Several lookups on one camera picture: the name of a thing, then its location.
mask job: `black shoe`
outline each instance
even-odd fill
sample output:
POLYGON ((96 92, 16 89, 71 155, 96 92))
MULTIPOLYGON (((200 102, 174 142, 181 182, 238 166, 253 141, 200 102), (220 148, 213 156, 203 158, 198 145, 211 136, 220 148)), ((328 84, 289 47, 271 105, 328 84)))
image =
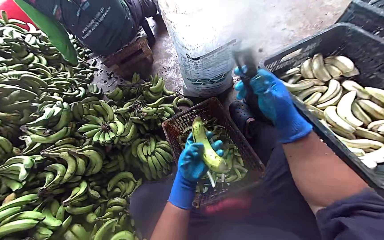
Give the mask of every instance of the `black shoe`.
POLYGON ((248 105, 239 101, 232 102, 229 105, 229 115, 239 130, 242 132, 242 134, 245 136, 247 120, 251 117, 255 118, 255 115, 251 112, 248 105))

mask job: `hand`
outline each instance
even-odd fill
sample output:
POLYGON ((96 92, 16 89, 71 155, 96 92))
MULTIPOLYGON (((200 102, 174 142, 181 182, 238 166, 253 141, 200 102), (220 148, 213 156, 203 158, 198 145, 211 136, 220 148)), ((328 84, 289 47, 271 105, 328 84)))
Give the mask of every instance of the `hand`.
MULTIPOLYGON (((210 139, 213 133, 207 132, 206 135, 210 139)), ((223 155, 223 150, 220 149, 222 145, 220 140, 211 145, 219 156, 223 155)), ((203 153, 204 145, 195 143, 190 133, 186 139, 185 149, 180 154, 176 178, 168 198, 174 206, 181 209, 192 208, 197 181, 208 171, 208 167, 202 160, 203 153)))
MULTIPOLYGON (((242 67, 242 70, 246 72, 247 68, 242 67)), ((281 143, 295 142, 312 131, 312 125, 297 112, 289 91, 274 74, 259 69, 250 86, 257 95, 260 111, 274 123, 281 143)), ((235 90, 239 91, 237 99, 245 99, 247 90, 242 81, 235 86, 235 90)))

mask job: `knee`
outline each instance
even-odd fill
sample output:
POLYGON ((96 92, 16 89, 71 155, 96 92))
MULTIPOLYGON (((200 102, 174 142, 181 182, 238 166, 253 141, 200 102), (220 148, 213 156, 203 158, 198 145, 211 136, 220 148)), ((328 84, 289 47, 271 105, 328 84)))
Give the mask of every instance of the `knee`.
POLYGON ((165 207, 171 186, 165 183, 146 183, 137 188, 130 199, 130 214, 134 220, 148 218, 165 207))

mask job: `sleeve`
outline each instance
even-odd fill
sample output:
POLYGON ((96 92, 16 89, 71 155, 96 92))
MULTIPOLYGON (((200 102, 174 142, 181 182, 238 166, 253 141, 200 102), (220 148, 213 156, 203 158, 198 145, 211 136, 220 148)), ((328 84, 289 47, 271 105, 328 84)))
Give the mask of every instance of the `sleeve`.
POLYGON ((372 190, 339 200, 316 216, 324 240, 384 240, 384 199, 372 190))

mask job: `black plastic crate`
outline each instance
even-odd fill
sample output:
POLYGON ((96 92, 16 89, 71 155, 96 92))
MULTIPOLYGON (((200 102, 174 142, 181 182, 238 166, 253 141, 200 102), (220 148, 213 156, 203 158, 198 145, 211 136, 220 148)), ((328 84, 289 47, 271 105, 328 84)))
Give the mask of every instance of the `black plastic crate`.
MULTIPOLYGON (((384 40, 348 23, 338 23, 265 59, 260 66, 280 76, 316 53, 349 57, 360 70, 354 76, 362 86, 384 89, 384 40)), ((384 189, 384 165, 371 170, 361 163, 306 107, 295 102, 300 114, 324 142, 370 186, 384 189)))
POLYGON ((338 22, 352 23, 384 39, 384 0, 352 0, 338 22))

